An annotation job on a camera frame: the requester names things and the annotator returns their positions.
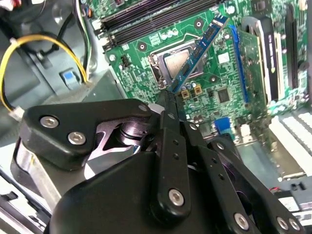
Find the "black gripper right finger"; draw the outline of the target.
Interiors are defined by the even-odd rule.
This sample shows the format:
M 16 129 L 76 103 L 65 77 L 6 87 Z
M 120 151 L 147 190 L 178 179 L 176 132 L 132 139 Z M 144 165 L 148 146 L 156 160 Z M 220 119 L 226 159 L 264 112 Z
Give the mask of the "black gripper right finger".
M 183 124 L 187 149 L 202 170 L 216 233 L 305 233 L 297 218 L 237 157 L 233 144 L 220 138 L 206 143 L 196 126 L 187 122 L 181 99 L 170 97 Z

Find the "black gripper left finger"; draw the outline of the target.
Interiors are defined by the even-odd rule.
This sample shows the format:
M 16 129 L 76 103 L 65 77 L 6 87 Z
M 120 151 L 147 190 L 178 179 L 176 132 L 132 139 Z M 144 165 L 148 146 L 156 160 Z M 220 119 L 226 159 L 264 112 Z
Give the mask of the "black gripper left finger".
M 187 144 L 173 93 L 156 112 L 138 99 L 34 106 L 25 111 L 15 162 L 56 208 L 76 185 L 139 153 L 154 153 L 150 208 L 158 221 L 191 213 Z

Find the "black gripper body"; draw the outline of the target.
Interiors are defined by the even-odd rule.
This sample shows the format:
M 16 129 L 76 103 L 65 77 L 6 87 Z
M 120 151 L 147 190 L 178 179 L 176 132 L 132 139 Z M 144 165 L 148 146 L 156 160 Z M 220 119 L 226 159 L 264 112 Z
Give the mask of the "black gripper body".
M 154 153 L 139 153 L 70 189 L 49 222 L 50 234 L 225 234 L 227 224 L 203 176 L 189 169 L 192 209 L 180 223 L 151 212 Z

